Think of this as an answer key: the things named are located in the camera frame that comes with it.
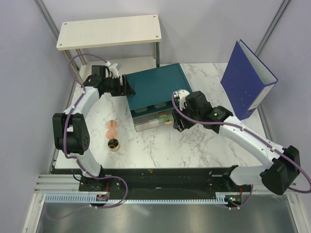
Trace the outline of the teal drawer organizer box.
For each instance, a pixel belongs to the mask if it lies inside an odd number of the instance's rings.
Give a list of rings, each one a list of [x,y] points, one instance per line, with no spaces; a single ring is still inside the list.
[[[126,75],[135,95],[127,96],[132,118],[172,109],[172,94],[192,88],[179,63]]]

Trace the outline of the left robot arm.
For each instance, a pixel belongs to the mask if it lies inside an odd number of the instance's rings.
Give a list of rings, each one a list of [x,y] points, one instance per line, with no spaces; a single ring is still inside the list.
[[[67,159],[74,160],[82,174],[91,177],[90,186],[96,191],[105,189],[107,180],[102,166],[92,155],[90,135],[86,125],[86,117],[92,106],[103,94],[113,97],[133,96],[135,91],[125,75],[119,75],[118,63],[93,65],[91,75],[81,84],[81,95],[70,107],[52,117],[55,147],[61,150]]]

